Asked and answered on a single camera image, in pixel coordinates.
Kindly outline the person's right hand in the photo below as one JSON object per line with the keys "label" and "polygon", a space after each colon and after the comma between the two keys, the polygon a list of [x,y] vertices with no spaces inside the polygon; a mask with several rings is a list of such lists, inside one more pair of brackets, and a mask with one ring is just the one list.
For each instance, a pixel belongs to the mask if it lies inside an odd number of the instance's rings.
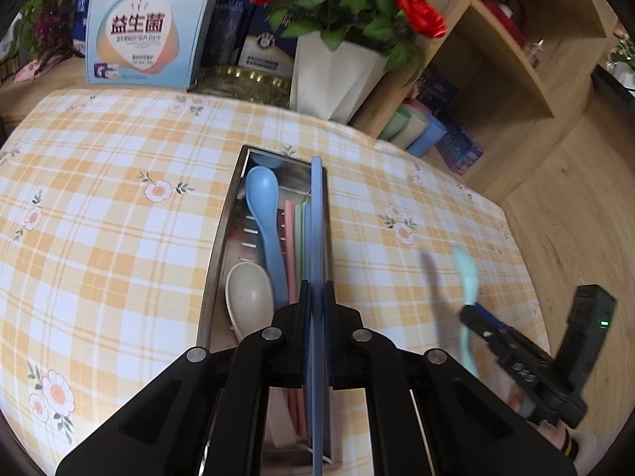
{"label": "person's right hand", "polygon": [[[510,396],[508,397],[508,405],[519,415],[523,415],[525,411],[533,405],[533,402],[529,397],[524,396],[524,392],[518,386],[513,386],[510,390]],[[531,422],[531,426],[540,433],[544,438],[547,438],[552,444],[560,446],[565,438],[565,430],[561,423],[557,426],[547,421],[543,421],[539,426]]]}

